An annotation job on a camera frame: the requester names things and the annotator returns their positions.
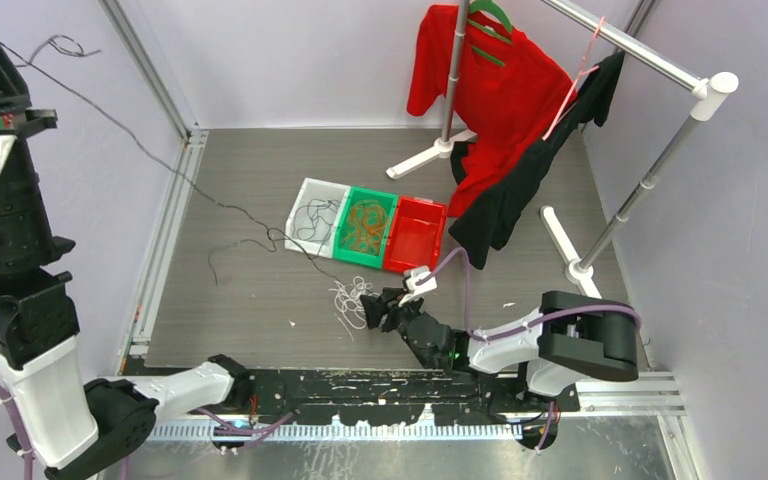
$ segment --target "gray mat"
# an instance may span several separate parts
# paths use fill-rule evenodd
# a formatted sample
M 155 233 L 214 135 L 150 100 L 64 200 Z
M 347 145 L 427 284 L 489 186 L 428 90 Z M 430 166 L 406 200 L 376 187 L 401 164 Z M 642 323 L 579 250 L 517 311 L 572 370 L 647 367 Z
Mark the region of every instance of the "gray mat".
M 245 207 L 257 219 L 284 227 L 305 177 L 363 186 L 443 203 L 455 188 L 447 160 L 393 181 L 384 170 L 425 149 L 436 130 L 211 131 L 198 185 L 219 201 Z M 526 208 L 508 246 L 492 251 L 472 275 L 474 326 L 515 320 L 547 290 L 575 291 L 539 217 L 555 207 L 573 243 L 583 250 L 605 221 L 581 137 L 574 134 Z M 335 317 L 333 281 L 300 253 L 268 253 L 245 242 L 213 256 L 210 248 L 251 238 L 264 229 L 242 213 L 193 194 L 170 268 L 146 363 L 192 366 L 224 353 L 249 368 L 418 368 L 395 334 L 347 329 Z M 446 236 L 443 254 L 454 246 Z M 317 264 L 344 281 L 361 275 L 375 289 L 398 286 L 397 275 L 335 260 Z M 605 298 L 626 300 L 612 248 L 596 261 Z M 452 263 L 426 301 L 441 322 L 463 324 L 463 267 Z

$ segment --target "black shirt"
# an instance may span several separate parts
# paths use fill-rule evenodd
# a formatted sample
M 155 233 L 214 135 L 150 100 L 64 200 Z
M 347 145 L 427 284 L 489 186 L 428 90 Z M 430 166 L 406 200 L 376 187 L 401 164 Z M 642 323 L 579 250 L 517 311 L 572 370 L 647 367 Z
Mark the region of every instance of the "black shirt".
M 484 268 L 490 247 L 501 250 L 507 245 L 522 210 L 534 198 L 552 160 L 573 130 L 590 121 L 601 127 L 608 119 L 624 58 L 625 53 L 619 52 L 599 62 L 599 69 L 587 76 L 575 105 L 552 135 L 529 146 L 505 178 L 482 192 L 449 227 L 449 234 L 466 249 L 475 268 Z M 467 149 L 467 143 L 457 142 L 452 151 L 452 174 L 458 183 L 466 177 L 461 159 Z

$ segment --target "clothing rack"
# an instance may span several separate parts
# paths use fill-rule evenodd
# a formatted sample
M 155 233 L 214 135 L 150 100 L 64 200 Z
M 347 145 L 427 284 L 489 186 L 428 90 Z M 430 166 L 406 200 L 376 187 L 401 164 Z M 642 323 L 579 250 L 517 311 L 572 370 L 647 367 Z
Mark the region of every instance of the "clothing rack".
M 596 31 L 596 27 L 599 25 L 598 17 L 568 0 L 541 1 L 590 31 Z M 449 83 L 446 90 L 446 110 L 443 116 L 443 130 L 440 138 L 434 142 L 432 148 L 387 169 L 387 174 L 391 178 L 399 178 L 435 158 L 448 158 L 452 152 L 453 141 L 467 141 L 476 135 L 474 132 L 466 130 L 449 138 L 452 117 L 454 116 L 454 98 L 460 71 L 463 37 L 466 34 L 468 11 L 469 0 L 462 0 L 458 8 L 455 42 L 449 69 Z M 593 282 L 593 262 L 596 260 L 596 257 L 611 243 L 617 231 L 628 221 L 629 214 L 634 206 L 655 187 L 661 171 L 674 158 L 675 152 L 700 124 L 711 119 L 728 95 L 734 93 L 738 86 L 737 76 L 733 73 L 720 72 L 710 79 L 700 78 L 608 23 L 602 25 L 599 36 L 636 58 L 644 65 L 684 87 L 698 101 L 691 109 L 690 115 L 682 126 L 655 160 L 655 163 L 652 164 L 646 175 L 638 182 L 623 205 L 608 222 L 599 238 L 596 239 L 587 253 L 584 254 L 584 257 L 578 256 L 569 236 L 567 236 L 558 217 L 555 215 L 554 208 L 547 205 L 540 209 L 543 223 L 549 230 L 552 241 L 566 263 L 565 273 L 567 278 L 578 287 L 581 293 L 596 298 L 601 298 L 601 294 Z

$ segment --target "clothes hanger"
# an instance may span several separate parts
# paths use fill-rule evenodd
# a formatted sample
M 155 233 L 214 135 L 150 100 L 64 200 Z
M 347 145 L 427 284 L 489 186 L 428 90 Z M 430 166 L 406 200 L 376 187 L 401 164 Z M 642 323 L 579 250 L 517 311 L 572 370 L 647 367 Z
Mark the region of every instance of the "clothes hanger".
M 578 75 L 576 75 L 575 80 L 572 81 L 572 85 L 570 85 L 570 89 L 567 92 L 567 96 L 564 98 L 563 103 L 561 103 L 561 108 L 559 108 L 558 113 L 555 114 L 555 119 L 552 120 L 552 124 L 549 125 L 549 129 L 543 135 L 543 141 L 546 141 L 549 139 L 549 137 L 552 135 L 552 131 L 555 129 L 556 126 L 558 126 L 558 123 L 561 121 L 561 117 L 563 115 L 566 115 L 567 112 L 565 112 L 564 109 L 566 108 L 567 103 L 569 103 L 569 99 L 572 97 L 572 92 L 575 91 L 575 86 L 578 85 L 578 81 L 581 80 L 581 77 L 585 75 L 589 75 L 591 72 L 595 72 L 596 70 L 599 70 L 599 65 L 596 65 L 595 67 L 592 67 L 592 68 L 588 68 L 587 70 L 584 69 L 584 66 L 587 65 L 587 57 L 590 56 L 590 50 L 593 49 L 593 44 L 596 43 L 596 39 L 599 38 L 599 32 L 602 31 L 602 25 L 604 23 L 605 23 L 605 17 L 602 17 L 599 20 L 599 25 L 596 25 L 596 29 L 593 31 L 593 37 L 590 39 L 590 43 L 587 45 L 587 51 L 584 52 L 584 56 L 581 57 L 581 66 L 578 68 Z
M 514 31 L 514 26 L 511 23 L 511 21 L 508 18 L 508 16 L 505 15 L 505 12 L 502 10 L 502 8 L 500 6 L 498 6 L 495 3 L 493 3 L 493 0 L 476 0 L 476 1 L 472 2 L 472 3 L 470 3 L 469 4 L 469 13 L 475 13 L 475 12 L 485 12 L 485 13 L 488 13 L 488 14 L 492 15 L 493 17 L 495 17 L 496 20 L 498 20 L 499 23 L 502 24 L 502 27 L 504 27 L 505 30 L 508 33 L 511 33 L 511 32 Z M 492 28 L 485 27 L 484 25 L 481 25 L 480 23 L 475 22 L 473 20 L 469 20 L 468 19 L 467 21 L 469 22 L 470 25 L 478 28 L 479 30 L 481 30 L 482 32 L 490 35 L 491 37 L 497 38 L 497 39 L 507 43 L 508 45 L 510 45 L 512 43 L 510 39 L 508 39 L 508 38 L 506 38 L 506 37 L 504 37 L 502 35 L 499 35 Z M 481 50 L 481 49 L 479 49 L 479 48 L 477 48 L 475 46 L 472 47 L 472 50 L 475 51 L 475 53 L 481 55 L 482 57 L 486 58 L 487 60 L 490 60 L 491 62 L 495 63 L 496 65 L 498 65 L 500 67 L 504 67 L 505 66 L 504 62 L 502 62 L 498 58 L 490 55 L 489 53 L 485 52 L 484 50 Z

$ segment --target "plastic bin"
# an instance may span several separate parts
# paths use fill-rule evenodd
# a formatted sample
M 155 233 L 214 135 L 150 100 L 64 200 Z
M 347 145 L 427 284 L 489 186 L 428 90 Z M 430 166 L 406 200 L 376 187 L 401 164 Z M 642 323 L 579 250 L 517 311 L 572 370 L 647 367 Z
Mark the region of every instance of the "plastic bin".
M 305 178 L 284 229 L 304 252 L 299 245 L 286 239 L 284 248 L 332 258 L 337 220 L 342 218 L 350 190 L 348 185 Z
M 393 214 L 399 197 L 390 193 L 376 192 L 366 188 L 352 187 L 349 198 L 346 201 L 343 214 L 340 217 L 340 226 L 337 228 L 337 243 L 334 245 L 334 258 L 344 262 L 357 263 L 367 267 L 380 269 L 384 263 L 384 254 L 387 251 L 387 241 L 390 234 L 390 226 L 393 224 Z M 375 251 L 364 250 L 357 246 L 356 223 L 349 219 L 352 207 L 355 205 L 369 206 L 380 205 L 386 214 L 386 225 L 381 233 L 380 244 Z
M 401 274 L 423 265 L 436 267 L 445 228 L 445 205 L 401 197 L 390 229 L 384 269 Z

